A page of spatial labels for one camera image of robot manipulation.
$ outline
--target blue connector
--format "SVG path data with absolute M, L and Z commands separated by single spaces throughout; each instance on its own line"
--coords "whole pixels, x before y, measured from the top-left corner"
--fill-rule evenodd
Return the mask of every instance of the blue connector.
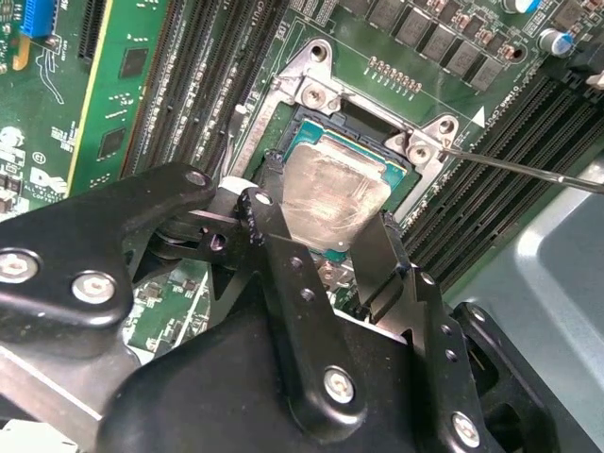
M 21 31 L 29 38 L 44 38 L 53 31 L 56 0 L 26 0 Z

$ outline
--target robotic arm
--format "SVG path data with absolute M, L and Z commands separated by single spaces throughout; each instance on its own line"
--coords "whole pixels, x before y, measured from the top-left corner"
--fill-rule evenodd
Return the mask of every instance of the robotic arm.
M 350 250 L 373 326 L 337 316 L 265 177 L 235 194 L 172 163 L 0 224 L 4 397 L 86 451 L 598 451 L 386 214 Z M 185 258 L 211 264 L 212 328 L 140 367 L 132 286 Z

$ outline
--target screwdriver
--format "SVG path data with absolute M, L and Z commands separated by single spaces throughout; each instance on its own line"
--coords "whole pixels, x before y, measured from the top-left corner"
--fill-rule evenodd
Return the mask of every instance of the screwdriver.
M 471 160 L 476 163 L 482 163 L 491 167 L 501 168 L 520 175 L 532 176 L 543 181 L 559 184 L 565 187 L 572 187 L 581 191 L 590 193 L 604 194 L 604 184 L 587 181 L 578 177 L 561 175 L 560 173 L 548 172 L 547 170 L 539 170 L 537 168 L 528 167 L 520 163 L 507 162 L 505 160 L 492 158 L 490 156 L 482 156 L 481 154 L 473 154 L 467 151 L 461 151 L 451 148 L 443 148 L 442 152 L 457 159 Z

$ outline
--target black ram slot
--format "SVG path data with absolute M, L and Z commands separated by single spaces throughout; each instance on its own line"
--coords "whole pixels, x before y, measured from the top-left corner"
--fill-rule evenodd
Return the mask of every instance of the black ram slot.
M 580 120 L 587 120 L 584 114 L 580 114 L 579 116 L 583 116 L 583 118 L 581 118 Z M 591 110 L 591 114 L 589 114 L 589 116 L 595 116 L 595 112 L 593 109 Z M 560 141 L 564 144 L 564 147 L 557 155 L 552 156 L 551 153 L 546 151 L 546 149 L 551 148 L 545 148 L 545 146 L 547 145 L 555 146 L 555 142 L 548 140 L 547 137 L 543 137 L 543 140 L 541 140 L 541 142 L 539 143 L 541 152 L 538 153 L 538 155 L 535 156 L 535 158 L 531 161 L 522 163 L 535 166 L 537 168 L 545 168 L 547 170 L 552 171 L 560 171 L 561 169 L 565 171 L 566 167 L 572 163 L 572 161 L 569 162 L 569 156 L 574 155 L 576 153 L 576 151 L 574 150 L 577 149 L 573 148 L 572 143 L 570 143 L 565 138 L 570 138 L 571 140 L 579 138 L 579 136 L 575 135 L 572 130 L 569 130 L 574 127 L 564 127 L 565 124 L 576 125 L 577 122 L 569 122 L 568 118 L 562 118 L 556 124 L 556 126 L 558 126 L 560 130 L 564 131 L 564 134 L 560 134 L 558 136 Z M 593 122 L 590 121 L 588 124 L 591 128 Z M 481 236 L 484 236 L 485 234 L 487 236 L 496 235 L 494 237 L 494 239 L 496 239 L 496 237 L 499 236 L 499 231 L 502 229 L 502 227 L 494 227 L 494 225 L 497 225 L 501 222 L 500 217 L 502 213 L 507 214 L 505 215 L 506 219 L 504 219 L 504 221 L 507 223 L 507 217 L 514 218 L 514 214 L 516 212 L 524 212 L 521 207 L 510 205 L 508 201 L 509 199 L 515 199 L 516 197 L 523 197 L 527 193 L 527 186 L 531 184 L 532 179 L 527 176 L 519 176 L 501 170 L 496 170 L 494 173 L 498 173 L 502 176 L 500 187 L 508 187 L 510 189 L 504 192 L 491 192 L 489 195 L 485 195 L 482 197 L 481 200 L 479 200 L 478 206 L 484 207 L 484 210 L 476 211 L 473 213 L 472 216 L 466 218 L 466 225 L 468 226 L 468 228 L 458 229 L 457 235 L 452 238 L 450 242 L 447 242 L 451 243 L 452 248 L 469 246 L 471 245 L 469 242 L 473 242 L 477 238 L 480 239 Z M 439 256 L 438 252 L 434 253 L 431 257 L 432 260 L 437 259 L 438 261 L 437 263 L 435 263 L 436 272 L 443 272 L 446 267 L 448 267 L 451 262 L 455 260 L 455 258 L 456 257 L 454 255 L 450 255 L 448 258 Z
M 191 19 L 186 26 L 185 36 L 176 55 L 175 76 L 168 84 L 168 90 L 164 95 L 165 104 L 157 120 L 160 129 L 149 145 L 153 152 L 152 166 L 173 160 L 174 135 L 180 122 L 180 112 L 185 106 L 194 71 L 208 51 L 207 44 L 210 42 L 216 11 L 221 3 L 217 0 L 195 3 Z
M 542 68 L 474 152 L 565 173 L 604 132 L 604 102 L 573 77 Z M 505 241 L 550 187 L 527 176 L 462 162 L 408 228 L 411 259 L 448 289 Z
M 502 149 L 505 148 L 508 140 L 513 137 L 517 131 L 527 122 L 530 115 L 537 109 L 547 97 L 556 89 L 557 85 L 546 78 L 535 80 L 529 87 L 523 91 L 523 95 L 514 102 L 514 115 L 504 114 L 502 118 L 491 126 L 478 142 L 474 152 L 485 154 L 486 156 L 502 157 Z M 500 137 L 501 130 L 508 133 L 503 139 Z M 447 215 L 447 212 L 455 208 L 455 205 L 465 196 L 487 167 L 474 162 L 463 161 L 455 170 L 455 174 L 446 184 L 446 191 L 441 191 L 439 195 L 432 199 L 422 215 L 413 223 L 407 231 L 407 241 L 409 252 L 414 252 L 422 245 L 424 240 L 431 234 Z
M 134 132 L 128 148 L 122 177 L 134 175 L 147 168 L 149 156 L 150 130 L 155 125 L 153 110 L 158 104 L 158 93 L 162 78 L 168 76 L 170 50 L 176 45 L 181 15 L 184 12 L 185 0 L 174 0 L 170 3 L 166 19 L 159 34 L 158 47 L 151 63 L 149 77 L 146 81 L 147 96 L 141 102 L 134 123 Z
M 92 65 L 96 52 L 96 43 L 98 42 L 106 3 L 107 0 L 87 0 L 84 9 L 77 57 L 89 66 Z
M 596 131 L 597 136 L 601 136 L 604 134 L 604 124 L 601 124 L 600 122 L 599 127 L 593 130 Z M 563 165 L 557 166 L 556 171 L 565 172 L 572 166 L 573 162 L 582 156 L 582 154 L 583 149 L 579 148 L 578 150 L 563 155 Z M 523 207 L 532 206 L 542 195 L 545 194 L 547 189 L 550 187 L 551 185 L 546 182 L 532 179 L 521 192 L 521 196 L 518 196 L 516 199 L 512 200 L 512 204 L 516 205 L 514 212 L 506 216 L 501 216 L 502 220 L 500 220 L 500 223 L 497 225 L 496 232 L 490 237 L 483 235 L 484 237 L 479 239 L 479 243 L 472 247 L 471 253 L 464 254 L 465 256 L 461 256 L 458 260 L 451 261 L 449 266 L 444 269 L 444 274 L 448 275 L 448 277 L 444 280 L 444 285 L 447 288 L 452 286 L 455 281 L 457 281 L 457 279 L 463 275 L 465 270 L 479 260 L 484 253 L 489 251 L 489 249 L 494 243 L 496 243 L 500 236 L 505 237 L 507 233 L 513 233 L 516 227 L 516 222 L 525 212 Z
M 518 141 L 515 142 L 514 146 L 510 146 L 510 152 L 508 153 L 506 160 L 514 162 L 522 162 L 526 165 L 536 166 L 537 168 L 543 168 L 546 162 L 530 161 L 523 162 L 523 158 L 534 149 L 535 143 L 542 137 L 540 134 L 541 130 L 551 130 L 554 123 L 560 119 L 561 115 L 567 111 L 572 103 L 572 99 L 558 98 L 551 105 L 548 105 L 543 113 L 540 113 L 536 121 L 525 124 L 525 130 L 522 130 L 518 134 Z M 443 222 L 441 229 L 445 233 L 442 238 L 443 243 L 449 243 L 450 238 L 458 231 L 455 226 L 458 226 L 461 222 L 467 222 L 468 217 L 472 212 L 475 212 L 476 206 L 483 206 L 484 200 L 488 196 L 500 187 L 502 179 L 506 177 L 509 172 L 505 171 L 492 171 L 492 169 L 484 169 L 485 171 L 475 179 L 472 191 L 467 193 L 459 201 L 459 205 L 456 206 L 456 216 L 450 216 L 446 222 Z M 426 243 L 421 249 L 417 250 L 419 260 L 427 260 L 428 256 L 438 253 L 434 250 L 437 246 L 436 243 Z
M 284 2 L 268 2 L 262 15 L 253 25 L 245 47 L 240 50 L 242 59 L 238 66 L 239 76 L 235 78 L 232 89 L 225 98 L 216 120 L 216 127 L 210 133 L 200 162 L 200 167 L 209 175 L 213 175 L 222 159 L 226 148 L 228 123 L 235 107 L 237 104 L 244 104 L 251 92 L 287 8 L 288 4 Z
M 249 23 L 255 6 L 256 2 L 235 2 L 235 6 L 230 10 L 219 43 L 214 47 L 208 60 L 209 71 L 204 76 L 193 101 L 190 115 L 193 120 L 190 120 L 184 129 L 174 160 L 193 163 L 204 126 L 208 123 L 212 106 L 218 99 L 223 83 L 237 57 L 236 52 L 243 38 L 245 26 Z

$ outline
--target motherboard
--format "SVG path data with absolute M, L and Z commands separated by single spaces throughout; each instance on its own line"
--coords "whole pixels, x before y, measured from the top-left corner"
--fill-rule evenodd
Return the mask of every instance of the motherboard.
M 447 290 L 555 193 L 440 151 L 575 174 L 604 145 L 601 0 L 0 0 L 0 220 L 169 161 L 260 186 L 358 313 L 380 210 Z M 207 328 L 209 271 L 136 289 L 146 359 Z

